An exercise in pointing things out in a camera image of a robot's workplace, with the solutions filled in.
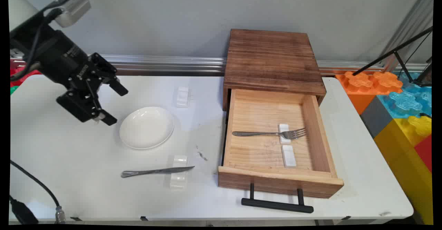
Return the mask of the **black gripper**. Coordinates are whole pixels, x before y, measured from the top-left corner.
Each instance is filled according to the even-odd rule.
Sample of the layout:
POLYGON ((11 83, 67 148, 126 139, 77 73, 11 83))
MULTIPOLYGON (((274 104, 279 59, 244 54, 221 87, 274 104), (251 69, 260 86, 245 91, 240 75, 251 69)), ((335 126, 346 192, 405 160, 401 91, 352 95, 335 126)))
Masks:
POLYGON ((117 123, 117 118, 103 109, 98 100, 102 84, 109 85, 118 95, 128 90, 116 76, 117 69, 98 53, 86 54, 60 30, 16 29, 10 33, 10 44, 24 53, 25 68, 11 75, 16 82, 33 70, 67 91, 56 101, 81 122, 117 123))

